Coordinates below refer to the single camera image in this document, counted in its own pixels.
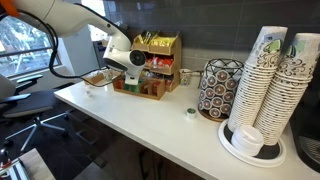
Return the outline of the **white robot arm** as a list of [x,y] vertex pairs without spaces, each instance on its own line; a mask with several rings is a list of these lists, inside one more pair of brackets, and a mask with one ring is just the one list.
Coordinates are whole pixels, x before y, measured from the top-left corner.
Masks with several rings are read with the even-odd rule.
[[140,50],[132,50],[129,36],[110,20],[92,9],[64,0],[0,0],[1,13],[49,33],[49,27],[59,37],[73,35],[86,25],[92,25],[110,37],[103,58],[107,66],[121,70],[125,83],[137,85],[146,57]]

